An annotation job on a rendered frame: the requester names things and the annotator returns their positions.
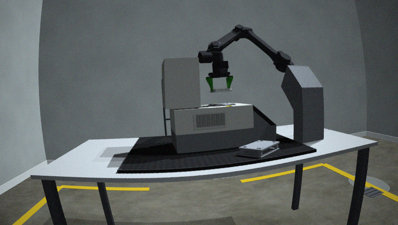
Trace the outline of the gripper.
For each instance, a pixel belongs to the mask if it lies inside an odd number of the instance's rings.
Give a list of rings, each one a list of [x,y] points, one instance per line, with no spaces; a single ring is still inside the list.
[[[213,78],[220,78],[220,77],[227,77],[226,81],[227,81],[227,88],[230,88],[230,85],[232,83],[233,80],[233,76],[229,76],[230,72],[227,73],[220,73],[220,72],[214,72],[214,73],[208,73],[208,76],[210,77],[206,77],[206,81],[208,82],[211,92],[213,92]]]

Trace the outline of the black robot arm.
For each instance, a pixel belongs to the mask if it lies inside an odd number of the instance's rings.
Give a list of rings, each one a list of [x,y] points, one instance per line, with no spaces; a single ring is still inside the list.
[[[223,61],[223,53],[221,51],[232,42],[238,41],[240,38],[247,38],[257,45],[272,59],[274,62],[273,64],[276,66],[278,71],[285,73],[287,65],[294,66],[289,55],[283,53],[282,51],[277,52],[261,38],[259,38],[251,28],[243,27],[240,24],[236,25],[235,28],[224,37],[209,43],[207,51],[199,51],[199,63],[213,62],[213,73],[227,73],[229,68],[228,61]]]

